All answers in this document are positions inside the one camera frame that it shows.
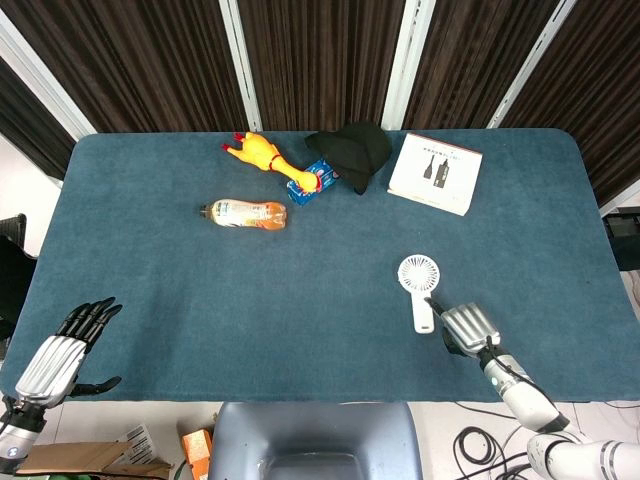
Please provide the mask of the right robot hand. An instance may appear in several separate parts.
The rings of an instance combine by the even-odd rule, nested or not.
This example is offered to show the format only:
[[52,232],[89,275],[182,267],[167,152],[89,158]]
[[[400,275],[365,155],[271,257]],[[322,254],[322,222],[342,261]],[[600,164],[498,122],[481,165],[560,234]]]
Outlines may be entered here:
[[476,358],[501,342],[501,335],[487,315],[475,303],[445,310],[433,298],[424,301],[443,325],[442,338],[447,351],[453,355]]

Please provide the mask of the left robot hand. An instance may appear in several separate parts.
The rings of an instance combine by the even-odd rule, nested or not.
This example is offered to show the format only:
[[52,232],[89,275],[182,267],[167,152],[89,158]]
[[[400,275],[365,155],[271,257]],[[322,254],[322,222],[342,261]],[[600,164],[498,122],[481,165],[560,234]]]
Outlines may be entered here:
[[56,333],[41,344],[19,378],[15,387],[18,400],[50,409],[68,397],[100,395],[115,388],[121,382],[119,376],[99,384],[83,384],[78,381],[78,372],[122,308],[109,297],[72,310]]

